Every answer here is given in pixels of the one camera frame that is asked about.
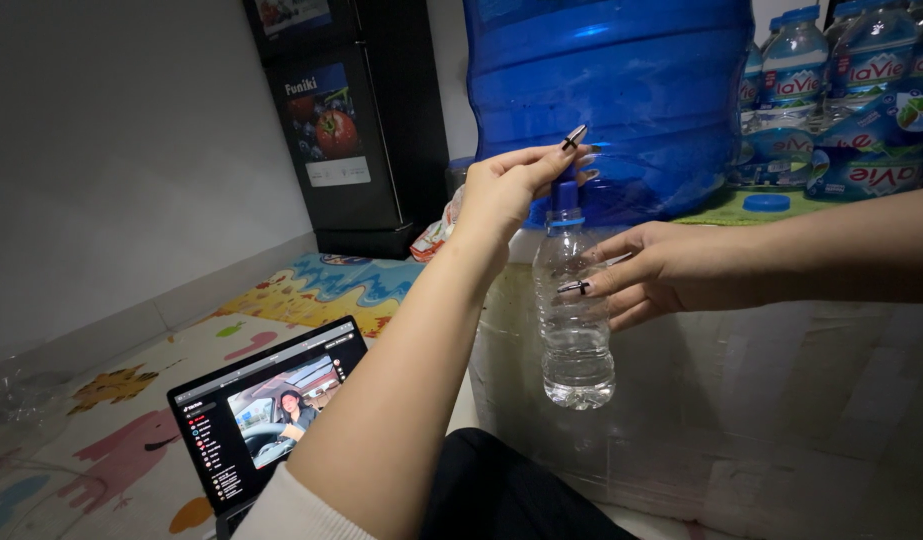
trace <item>laptop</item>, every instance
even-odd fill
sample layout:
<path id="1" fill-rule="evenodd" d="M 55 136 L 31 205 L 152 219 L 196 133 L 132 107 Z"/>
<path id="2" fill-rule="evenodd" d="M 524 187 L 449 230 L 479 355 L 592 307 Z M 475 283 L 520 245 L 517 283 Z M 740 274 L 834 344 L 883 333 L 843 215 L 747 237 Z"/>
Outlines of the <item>laptop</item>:
<path id="1" fill-rule="evenodd" d="M 316 421 L 367 351 L 347 316 L 167 393 L 219 540 L 231 538 L 294 448 L 283 421 L 302 429 Z"/>

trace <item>large blue water jug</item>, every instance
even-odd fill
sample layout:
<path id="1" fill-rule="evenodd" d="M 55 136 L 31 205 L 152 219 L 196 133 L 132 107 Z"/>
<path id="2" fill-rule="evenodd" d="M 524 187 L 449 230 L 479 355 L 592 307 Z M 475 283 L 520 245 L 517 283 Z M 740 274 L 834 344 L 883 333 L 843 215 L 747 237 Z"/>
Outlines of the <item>large blue water jug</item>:
<path id="1" fill-rule="evenodd" d="M 579 124 L 598 144 L 588 225 L 688 211 L 721 186 L 740 140 L 750 0 L 465 0 L 478 158 L 551 144 Z M 541 227 L 549 202 L 531 208 Z"/>

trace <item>green mat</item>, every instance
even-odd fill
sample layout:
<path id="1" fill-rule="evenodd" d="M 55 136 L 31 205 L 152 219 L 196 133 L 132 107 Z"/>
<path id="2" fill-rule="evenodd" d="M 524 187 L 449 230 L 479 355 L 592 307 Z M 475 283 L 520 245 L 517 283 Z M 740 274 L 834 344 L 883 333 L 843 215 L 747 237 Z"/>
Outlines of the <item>green mat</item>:
<path id="1" fill-rule="evenodd" d="M 791 209 L 783 212 L 749 212 L 742 209 L 744 198 L 748 195 L 768 192 L 787 195 L 791 198 Z M 804 191 L 781 192 L 723 187 L 695 211 L 677 219 L 672 219 L 671 223 L 684 223 L 686 225 L 758 225 L 829 209 L 840 204 L 843 204 L 843 202 L 818 202 L 806 199 Z"/>

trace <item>fridge sticker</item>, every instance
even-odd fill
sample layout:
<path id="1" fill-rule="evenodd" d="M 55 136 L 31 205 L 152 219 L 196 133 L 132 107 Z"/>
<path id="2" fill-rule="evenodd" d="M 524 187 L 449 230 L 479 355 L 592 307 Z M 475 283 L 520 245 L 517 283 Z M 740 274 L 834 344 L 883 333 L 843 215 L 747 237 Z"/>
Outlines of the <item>fridge sticker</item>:
<path id="1" fill-rule="evenodd" d="M 286 82 L 284 92 L 311 185 L 325 188 L 371 182 L 344 64 L 303 73 Z"/>
<path id="2" fill-rule="evenodd" d="M 255 4 L 270 42 L 332 22 L 328 0 L 255 0 Z"/>

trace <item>black refrigerator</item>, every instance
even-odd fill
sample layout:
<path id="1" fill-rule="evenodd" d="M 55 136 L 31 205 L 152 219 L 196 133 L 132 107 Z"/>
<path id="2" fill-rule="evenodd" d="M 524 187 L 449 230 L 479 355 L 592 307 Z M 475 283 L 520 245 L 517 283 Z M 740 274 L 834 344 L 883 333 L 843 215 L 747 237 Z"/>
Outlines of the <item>black refrigerator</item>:
<path id="1" fill-rule="evenodd" d="M 425 0 L 243 0 L 318 250 L 405 259 L 449 194 Z"/>

